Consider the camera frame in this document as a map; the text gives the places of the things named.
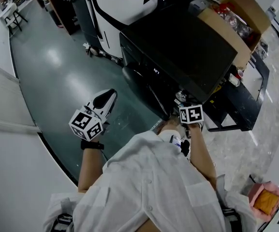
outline black table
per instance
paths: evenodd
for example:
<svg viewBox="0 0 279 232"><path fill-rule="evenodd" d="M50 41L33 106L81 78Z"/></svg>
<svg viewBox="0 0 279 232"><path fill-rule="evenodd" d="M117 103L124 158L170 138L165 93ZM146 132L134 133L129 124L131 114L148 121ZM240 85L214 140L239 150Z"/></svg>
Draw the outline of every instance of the black table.
<svg viewBox="0 0 279 232"><path fill-rule="evenodd" d="M225 82L222 88L212 94L209 100L203 105L203 111L217 125L216 128L208 129L209 131L230 131L237 129L250 131L253 129L265 96L269 69L257 53L252 54L250 62L263 77L258 99L255 100L242 83L238 87L235 87L229 81ZM230 73L235 75L236 71L236 67L231 66L225 78L228 79ZM222 126L222 122L228 114L236 124Z"/></svg>

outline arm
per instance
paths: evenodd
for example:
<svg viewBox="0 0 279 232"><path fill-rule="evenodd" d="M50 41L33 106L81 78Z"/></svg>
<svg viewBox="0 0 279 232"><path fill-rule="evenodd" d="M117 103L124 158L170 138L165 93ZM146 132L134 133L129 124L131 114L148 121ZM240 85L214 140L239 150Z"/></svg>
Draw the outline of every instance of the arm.
<svg viewBox="0 0 279 232"><path fill-rule="evenodd" d="M201 129L197 124L189 125L191 133L191 156L192 165L210 182L216 189L216 170L208 153Z"/></svg>
<svg viewBox="0 0 279 232"><path fill-rule="evenodd" d="M83 152L78 181L78 192L85 193L90 186L94 184L94 182L103 174L102 167L103 162L101 151L99 149L85 149Z"/></svg>

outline gray floor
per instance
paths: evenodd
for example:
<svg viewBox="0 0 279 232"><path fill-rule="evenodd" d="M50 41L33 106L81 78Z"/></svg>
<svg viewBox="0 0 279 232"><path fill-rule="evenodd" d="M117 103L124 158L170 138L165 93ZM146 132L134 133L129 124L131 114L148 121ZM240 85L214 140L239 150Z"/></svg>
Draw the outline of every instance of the gray floor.
<svg viewBox="0 0 279 232"><path fill-rule="evenodd" d="M17 31L11 42L23 95L51 148L78 178L82 150L68 122L92 94L107 88L118 92L111 125L101 139L108 157L133 135L149 130L159 118L128 88L121 67L105 58L86 55L80 33L71 37L56 27L36 1L22 13L29 23L20 24L22 32Z"/></svg>
<svg viewBox="0 0 279 232"><path fill-rule="evenodd" d="M24 13L28 14L29 24L23 23L23 32L12 38L22 91L47 141L67 169L78 177L82 152L79 139L67 122L91 94L111 87L118 91L110 119L112 126L102 140L109 157L134 134L150 129L158 118L132 94L120 67L103 58L86 56L80 33L68 36L35 2ZM272 28L263 38L269 44L269 56L265 59L270 69L269 95L264 98L253 131L210 133L206 127L203 131L217 174L226 174L228 189L241 190L249 174L262 176L279 143L279 39ZM214 127L208 118L205 123Z"/></svg>

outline black and white marker cube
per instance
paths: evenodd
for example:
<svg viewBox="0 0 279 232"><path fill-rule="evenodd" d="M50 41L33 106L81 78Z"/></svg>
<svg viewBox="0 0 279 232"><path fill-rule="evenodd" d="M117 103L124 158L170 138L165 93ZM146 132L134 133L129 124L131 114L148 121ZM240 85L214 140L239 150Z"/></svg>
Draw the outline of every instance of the black and white marker cube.
<svg viewBox="0 0 279 232"><path fill-rule="evenodd" d="M183 124L192 124L204 121L202 105L179 107L180 121Z"/></svg>
<svg viewBox="0 0 279 232"><path fill-rule="evenodd" d="M92 117L79 110L76 110L68 124L76 136L87 141L91 141L103 131L102 122L99 118Z"/></svg>

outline cardboard box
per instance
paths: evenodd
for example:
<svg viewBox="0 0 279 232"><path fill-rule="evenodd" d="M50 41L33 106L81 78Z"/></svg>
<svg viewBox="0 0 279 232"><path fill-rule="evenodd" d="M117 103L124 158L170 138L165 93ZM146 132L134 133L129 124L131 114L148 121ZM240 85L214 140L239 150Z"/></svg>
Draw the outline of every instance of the cardboard box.
<svg viewBox="0 0 279 232"><path fill-rule="evenodd" d="M254 36L249 46L213 9L206 8L198 15L198 18L212 27L237 51L233 64L245 69L251 53L255 50L261 35L269 28L271 22L255 0L221 0L220 2L230 3L233 6L231 10L253 29Z"/></svg>

